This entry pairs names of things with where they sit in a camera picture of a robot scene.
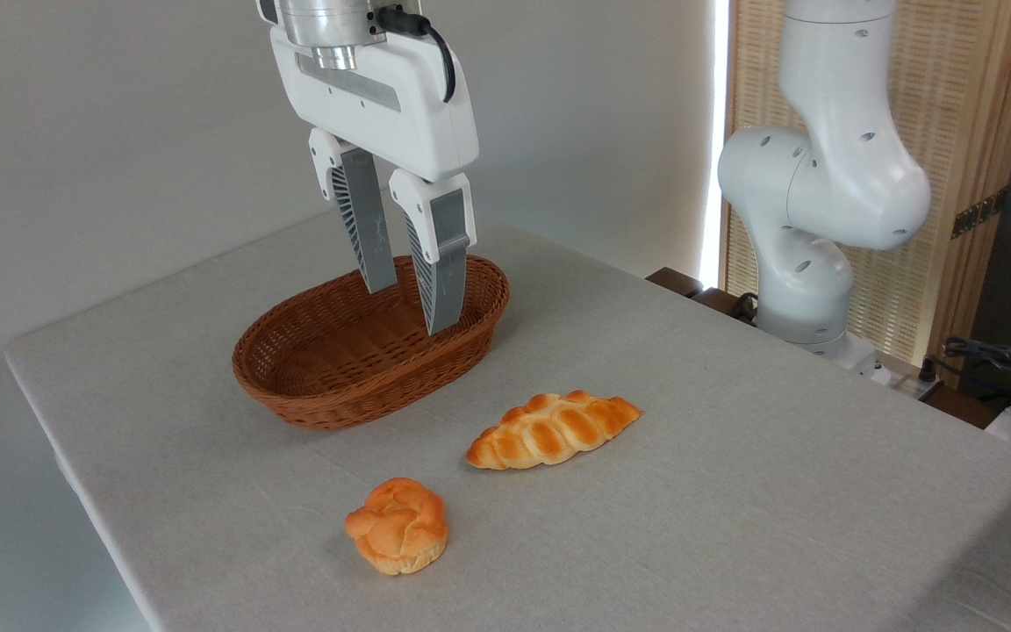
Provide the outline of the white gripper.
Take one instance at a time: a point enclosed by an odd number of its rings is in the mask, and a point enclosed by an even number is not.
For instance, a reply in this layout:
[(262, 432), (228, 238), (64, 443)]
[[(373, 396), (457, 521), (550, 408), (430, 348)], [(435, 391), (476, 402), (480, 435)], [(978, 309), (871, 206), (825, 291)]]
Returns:
[(270, 44), (294, 111), (317, 127), (308, 145), (321, 197), (337, 205), (368, 292), (397, 283), (375, 154), (402, 168), (390, 191), (405, 213), (427, 332), (453, 327), (464, 304), (467, 248), (477, 244), (461, 172), (480, 153), (458, 57), (445, 103), (441, 52), (431, 39), (394, 33), (357, 47), (354, 69), (318, 68), (312, 51), (290, 43), (282, 28), (270, 29)]

